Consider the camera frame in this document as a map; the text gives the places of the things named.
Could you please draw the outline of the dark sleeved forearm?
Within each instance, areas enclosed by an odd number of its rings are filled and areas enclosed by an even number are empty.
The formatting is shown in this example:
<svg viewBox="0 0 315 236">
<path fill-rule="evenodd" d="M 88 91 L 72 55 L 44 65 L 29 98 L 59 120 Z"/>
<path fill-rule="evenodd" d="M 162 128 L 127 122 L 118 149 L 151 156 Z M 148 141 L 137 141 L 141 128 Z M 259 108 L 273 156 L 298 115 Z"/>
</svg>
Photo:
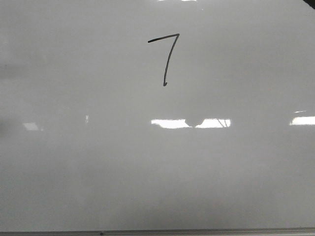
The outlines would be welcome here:
<svg viewBox="0 0 315 236">
<path fill-rule="evenodd" d="M 315 8 L 315 0 L 303 0 L 310 7 Z"/>
</svg>

